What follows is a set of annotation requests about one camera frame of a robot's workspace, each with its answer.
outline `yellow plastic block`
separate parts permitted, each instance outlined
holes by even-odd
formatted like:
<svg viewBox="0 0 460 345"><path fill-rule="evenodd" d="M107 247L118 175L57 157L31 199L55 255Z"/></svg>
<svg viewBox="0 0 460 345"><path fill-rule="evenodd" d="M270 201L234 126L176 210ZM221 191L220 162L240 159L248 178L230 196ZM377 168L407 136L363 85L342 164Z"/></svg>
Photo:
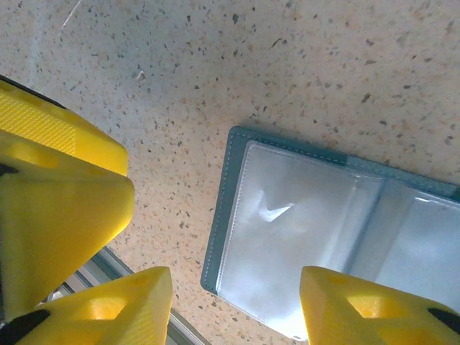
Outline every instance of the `yellow plastic block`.
<svg viewBox="0 0 460 345"><path fill-rule="evenodd" d="M51 315L18 345L165 344L173 287L154 267L39 305Z"/></svg>
<svg viewBox="0 0 460 345"><path fill-rule="evenodd" d="M126 176L127 151L67 109L0 80L0 130Z"/></svg>
<svg viewBox="0 0 460 345"><path fill-rule="evenodd" d="M122 231L134 188L115 172L0 131L1 278L9 321L28 313Z"/></svg>
<svg viewBox="0 0 460 345"><path fill-rule="evenodd" d="M310 345L447 345L460 335L428 312L450 308L320 267L304 267L300 299Z"/></svg>

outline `wallet stitching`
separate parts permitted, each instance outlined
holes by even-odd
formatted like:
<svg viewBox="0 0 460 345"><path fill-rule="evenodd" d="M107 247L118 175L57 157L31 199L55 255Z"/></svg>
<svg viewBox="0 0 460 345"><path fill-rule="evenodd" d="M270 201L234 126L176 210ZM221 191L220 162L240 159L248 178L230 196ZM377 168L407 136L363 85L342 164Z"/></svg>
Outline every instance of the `wallet stitching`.
<svg viewBox="0 0 460 345"><path fill-rule="evenodd" d="M221 195L221 202L219 203L219 206L218 206L218 213L217 213L217 219L216 219L216 227L214 228L214 231L213 231L213 236L211 237L211 240L210 240L210 244L209 244L209 254L208 254L208 258L206 260L206 270L205 270L205 273L204 273L204 279L203 279L203 283L209 288L211 289L211 287L209 287L209 285L207 284L208 282L208 272L209 272L209 266L211 264L211 258L212 258L212 254L213 254L213 246L214 246L214 241L216 239L216 235L217 235L217 230L219 228L219 222L220 222L220 217L221 217L221 212L222 212L222 203L224 202L224 196L225 196L225 192L226 192L226 182L227 182L227 173L228 173L228 170L229 170L229 163L230 163L230 156L231 156L231 148L232 148L232 143L233 143L233 137L235 135L239 135L240 137L245 137L249 140L256 140L258 142L262 142L262 143L265 143L265 144L269 144L269 145L272 145L272 146L276 146L276 147L279 147L279 148L282 148L282 149L285 149L285 150L291 150L291 151L294 151L294 152L297 152L297 153L301 153L302 155L307 155L307 156L310 156L310 157L314 157L314 158L319 158L321 160L328 160L329 162L335 162L335 163L341 163L341 164L345 164L347 166L353 166L353 167L360 167L361 169L365 169L367 171L372 171L374 173L379 173L379 174L383 174L385 177L387 178L394 178L395 180L399 180L399 181L403 181L403 182L409 182L410 184L413 184L413 185L419 185L421 187L428 187L428 188L431 188L433 190L437 190L438 192L442 192L442 193L445 193L446 191L443 190L442 188L438 188L432 184L428 184L428 183L420 183L418 181L409 181L407 178L402 178L402 177L399 177L399 176L396 176L392 173L389 173L389 172L385 172L383 170L378 170L378 169L374 169L373 167L367 167L365 165L358 165L358 164L354 164L354 163L350 163L350 162L347 162L347 161L343 161L343 160L336 160L336 159L333 159L333 158L329 158L329 157L326 157L326 156L323 156L323 155L317 155L315 153L310 153L310 152L306 152L306 151L302 151L301 149L295 149L293 147L290 147L290 146L287 146L287 145L281 145L281 144L276 144L274 142L270 142L268 140L263 140L263 139L258 139L258 138L254 138L254 137L251 137L251 136L248 136L248 135L245 135L245 134L241 134L241 133L235 133L235 134L231 134L230 138L229 138L229 153L227 155L227 158L226 158L226 162L225 162L225 173L224 173L224 183L222 185L222 195ZM218 272L218 276L220 275L220 269L221 269L221 265L219 265L219 272Z"/></svg>
<svg viewBox="0 0 460 345"><path fill-rule="evenodd" d="M206 271L204 273L203 284L206 285L208 289L211 289L211 287L208 285L209 265L211 264L211 258L212 258L213 249L214 249L214 241L216 240L217 229L219 228L219 221L221 220L222 203L224 202L224 195L225 195L226 184L227 184L227 172L229 171L229 163L230 163L230 155L231 155L231 146L233 144L233 137L234 137L234 134L232 134L229 139L229 153L227 155L226 162L225 162L224 183L222 184L221 202L218 205L216 228L214 228L213 236L211 237L211 241L209 243L209 255L208 255L208 259L206 260Z"/></svg>
<svg viewBox="0 0 460 345"><path fill-rule="evenodd" d="M243 188L243 185L244 185L244 181L246 179L246 172L247 172L247 162L249 161L249 158L251 157L251 151L254 147L250 147L247 151L247 156L246 156L246 162L244 163L244 168L243 168L243 173L241 175L241 182L240 182L240 189L238 190L238 197L236 198L236 206L235 206L235 213L234 213L234 217L233 219L236 219L237 216L238 216L238 211L239 211L239 206L241 204L241 199L242 199L242 196L241 196L241 189ZM234 231L235 231L235 223L234 221L232 221L232 225L231 225L231 228L230 228L230 232L228 234L228 239L225 238L225 243L230 243L231 241L231 238L234 234ZM222 259L221 259L221 264L219 265L219 269L218 269L218 273L217 273L217 280L216 280L216 291L218 290L218 283L220 284L220 279L222 277L222 274L224 273L224 270L225 270L225 264L226 264L226 261L227 261L227 255L228 253L222 251Z"/></svg>

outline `teal leather edge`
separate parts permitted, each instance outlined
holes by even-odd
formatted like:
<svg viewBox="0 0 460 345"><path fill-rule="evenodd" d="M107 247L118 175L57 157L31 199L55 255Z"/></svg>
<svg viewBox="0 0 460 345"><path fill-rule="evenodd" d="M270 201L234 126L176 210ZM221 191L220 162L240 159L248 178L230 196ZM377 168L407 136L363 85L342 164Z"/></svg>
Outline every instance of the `teal leather edge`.
<svg viewBox="0 0 460 345"><path fill-rule="evenodd" d="M235 126L230 129L227 139L216 210L201 274L201 286L216 295L216 283L219 276L221 258L236 187L238 185L239 173L247 143L252 140L353 169L358 173L370 173L384 178L392 178L423 192L448 198L454 202L460 202L460 187L453 184L388 167L378 162L364 160L329 149L321 149L310 144L295 142L252 129Z"/></svg>

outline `speckled floor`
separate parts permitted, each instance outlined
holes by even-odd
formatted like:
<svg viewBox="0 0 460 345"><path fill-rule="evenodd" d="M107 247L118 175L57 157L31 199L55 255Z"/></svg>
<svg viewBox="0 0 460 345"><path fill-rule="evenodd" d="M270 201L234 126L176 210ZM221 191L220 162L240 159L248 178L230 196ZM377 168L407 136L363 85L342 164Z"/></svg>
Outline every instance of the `speckled floor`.
<svg viewBox="0 0 460 345"><path fill-rule="evenodd" d="M291 343L199 285L235 124L460 183L460 2L3 0L0 73L119 140L110 245L213 344Z"/></svg>

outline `teal wallet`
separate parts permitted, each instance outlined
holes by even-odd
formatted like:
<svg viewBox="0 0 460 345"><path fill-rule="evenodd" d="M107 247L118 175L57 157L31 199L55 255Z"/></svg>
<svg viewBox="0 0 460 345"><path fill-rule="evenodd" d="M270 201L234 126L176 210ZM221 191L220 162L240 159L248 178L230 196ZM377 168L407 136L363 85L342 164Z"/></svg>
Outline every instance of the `teal wallet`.
<svg viewBox="0 0 460 345"><path fill-rule="evenodd" d="M201 284L307 339L300 270L315 265L460 311L460 189L236 126L229 132Z"/></svg>

